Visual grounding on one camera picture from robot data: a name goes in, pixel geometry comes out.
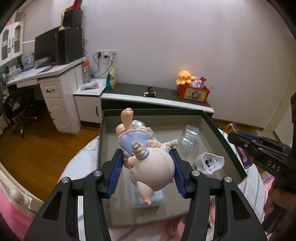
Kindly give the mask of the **person's right hand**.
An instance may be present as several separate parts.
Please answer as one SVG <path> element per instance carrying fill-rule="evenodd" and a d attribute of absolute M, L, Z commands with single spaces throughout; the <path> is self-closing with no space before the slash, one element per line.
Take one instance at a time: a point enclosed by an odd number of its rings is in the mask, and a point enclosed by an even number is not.
<path fill-rule="evenodd" d="M 295 235 L 295 180 L 275 178 L 264 205 L 263 229 L 272 240 L 289 240 Z"/>

